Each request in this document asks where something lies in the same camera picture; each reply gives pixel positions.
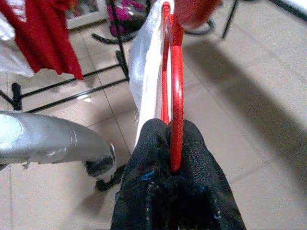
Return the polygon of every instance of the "red handle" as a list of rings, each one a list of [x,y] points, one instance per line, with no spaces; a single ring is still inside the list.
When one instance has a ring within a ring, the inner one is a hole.
[[[175,0],[175,15],[187,30],[203,25],[221,0]]]
[[[172,63],[172,123],[170,139],[171,170],[176,173],[180,168],[183,141],[183,61],[182,38],[184,29],[174,15],[169,15],[168,2],[163,4],[164,46],[162,60],[162,120],[168,123],[167,102],[167,56],[170,47]]]

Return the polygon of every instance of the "red fabric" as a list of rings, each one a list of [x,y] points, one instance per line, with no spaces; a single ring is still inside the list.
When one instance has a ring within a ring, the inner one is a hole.
[[[69,41],[65,10],[72,0],[25,0],[26,23],[18,20],[5,0],[0,11],[15,29],[15,42],[34,72],[54,69],[83,79],[81,67]]]

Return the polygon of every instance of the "black glove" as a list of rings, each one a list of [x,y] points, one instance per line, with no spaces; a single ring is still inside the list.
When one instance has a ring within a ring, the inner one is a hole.
[[[124,170],[112,230],[244,230],[223,171],[196,126],[185,121],[178,175],[169,167],[170,128],[146,122]]]
[[[177,218],[181,229],[245,230],[227,179],[200,131],[184,121]]]
[[[144,124],[123,172],[112,218],[112,230],[168,229],[176,198],[169,167],[167,125],[159,119]]]

